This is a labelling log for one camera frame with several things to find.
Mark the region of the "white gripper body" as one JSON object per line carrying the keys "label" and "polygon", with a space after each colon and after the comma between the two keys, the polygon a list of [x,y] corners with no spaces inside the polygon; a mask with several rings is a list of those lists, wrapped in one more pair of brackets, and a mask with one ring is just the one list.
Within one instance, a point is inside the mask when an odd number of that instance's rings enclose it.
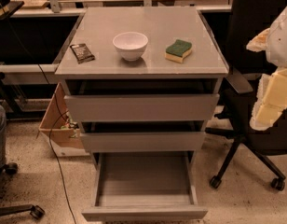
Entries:
{"label": "white gripper body", "polygon": [[287,67],[287,7],[270,26],[266,39],[266,59],[277,67]]}

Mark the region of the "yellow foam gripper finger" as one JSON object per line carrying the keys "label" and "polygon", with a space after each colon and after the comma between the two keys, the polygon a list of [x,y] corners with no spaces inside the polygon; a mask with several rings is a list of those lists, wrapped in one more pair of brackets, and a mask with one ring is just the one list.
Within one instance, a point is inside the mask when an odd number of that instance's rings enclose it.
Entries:
{"label": "yellow foam gripper finger", "polygon": [[260,52],[267,49],[267,36],[269,34],[269,28],[256,35],[246,45],[246,49],[254,52]]}
{"label": "yellow foam gripper finger", "polygon": [[259,80],[250,126],[264,131],[273,126],[287,108],[287,68],[279,67],[272,75]]}

